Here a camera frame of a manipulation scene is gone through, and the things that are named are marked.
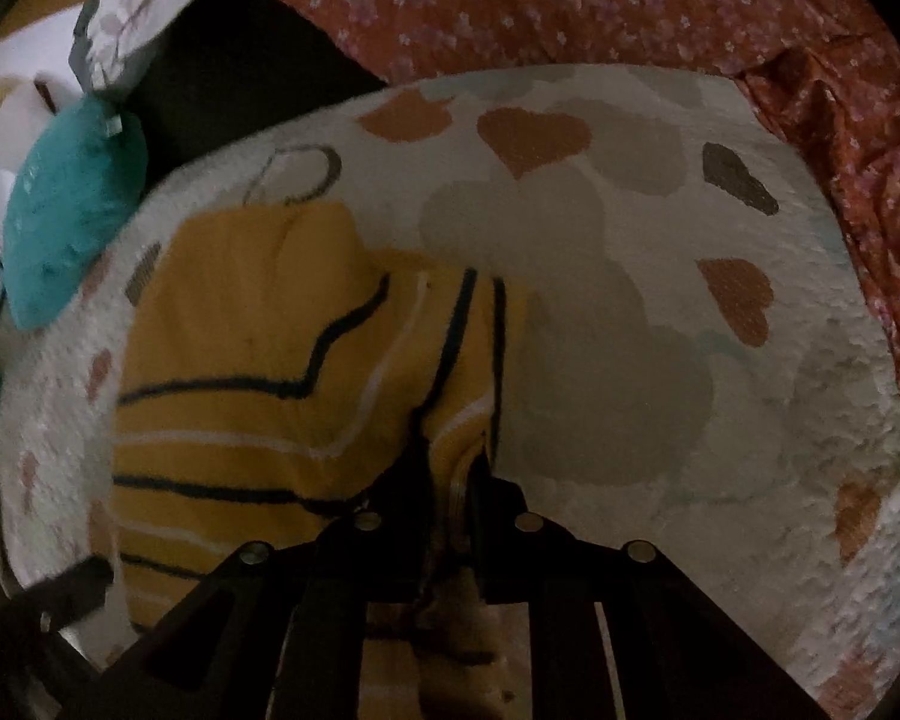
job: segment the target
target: green object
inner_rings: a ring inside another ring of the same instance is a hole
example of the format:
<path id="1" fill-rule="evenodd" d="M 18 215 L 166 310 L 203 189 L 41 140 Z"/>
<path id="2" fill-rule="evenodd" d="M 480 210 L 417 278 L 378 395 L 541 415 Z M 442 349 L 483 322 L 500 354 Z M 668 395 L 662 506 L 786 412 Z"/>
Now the green object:
<path id="1" fill-rule="evenodd" d="M 4 281 L 21 330 L 50 324 L 140 204 L 140 121 L 87 95 L 61 111 L 26 156 L 7 204 Z"/>

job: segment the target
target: brown fabric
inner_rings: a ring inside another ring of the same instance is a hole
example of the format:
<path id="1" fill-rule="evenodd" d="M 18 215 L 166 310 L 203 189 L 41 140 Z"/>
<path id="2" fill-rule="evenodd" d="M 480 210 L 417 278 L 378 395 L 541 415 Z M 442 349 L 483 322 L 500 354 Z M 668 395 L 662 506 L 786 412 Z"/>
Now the brown fabric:
<path id="1" fill-rule="evenodd" d="M 900 48 L 866 0 L 281 0 L 393 83 L 548 62 L 738 79 L 834 204 L 900 381 Z"/>

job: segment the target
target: screw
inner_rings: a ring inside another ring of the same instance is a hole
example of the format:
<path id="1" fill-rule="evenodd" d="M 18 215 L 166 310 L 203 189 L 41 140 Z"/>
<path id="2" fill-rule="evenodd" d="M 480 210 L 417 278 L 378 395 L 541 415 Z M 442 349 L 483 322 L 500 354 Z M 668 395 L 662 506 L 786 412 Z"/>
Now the screw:
<path id="1" fill-rule="evenodd" d="M 247 565 L 260 565 L 269 557 L 269 544 L 263 541 L 252 541 L 240 552 L 240 560 Z"/>
<path id="2" fill-rule="evenodd" d="M 518 531 L 524 533 L 536 533 L 543 528 L 543 517 L 533 512 L 523 512 L 523 514 L 516 515 L 514 526 Z"/>
<path id="3" fill-rule="evenodd" d="M 656 560 L 656 547 L 650 541 L 631 541 L 626 546 L 626 555 L 635 562 Z"/>
<path id="4" fill-rule="evenodd" d="M 383 521 L 383 517 L 380 517 L 377 512 L 358 512 L 353 518 L 353 527 L 358 531 L 370 533 L 379 528 Z"/>

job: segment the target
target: wrinkled red fabric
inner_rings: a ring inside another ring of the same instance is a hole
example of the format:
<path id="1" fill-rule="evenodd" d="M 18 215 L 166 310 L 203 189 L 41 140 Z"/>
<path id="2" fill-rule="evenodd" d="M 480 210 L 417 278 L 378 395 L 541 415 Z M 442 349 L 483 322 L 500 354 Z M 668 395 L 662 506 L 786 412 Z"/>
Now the wrinkled red fabric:
<path id="1" fill-rule="evenodd" d="M 548 62 L 737 80 L 840 220 L 900 385 L 900 47 L 866 0 L 280 0 L 391 83 Z"/>

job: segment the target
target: striped cloth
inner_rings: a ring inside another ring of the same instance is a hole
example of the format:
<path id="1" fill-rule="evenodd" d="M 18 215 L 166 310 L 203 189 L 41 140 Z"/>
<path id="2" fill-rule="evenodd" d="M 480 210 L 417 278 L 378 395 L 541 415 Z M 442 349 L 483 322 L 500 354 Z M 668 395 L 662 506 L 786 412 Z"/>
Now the striped cloth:
<path id="1" fill-rule="evenodd" d="M 312 541 L 411 439 L 443 543 L 455 480 L 494 454 L 523 302 L 472 269 L 365 250 L 336 203 L 185 223 L 144 289 L 116 415 L 134 624 L 151 627 L 246 541 Z"/>

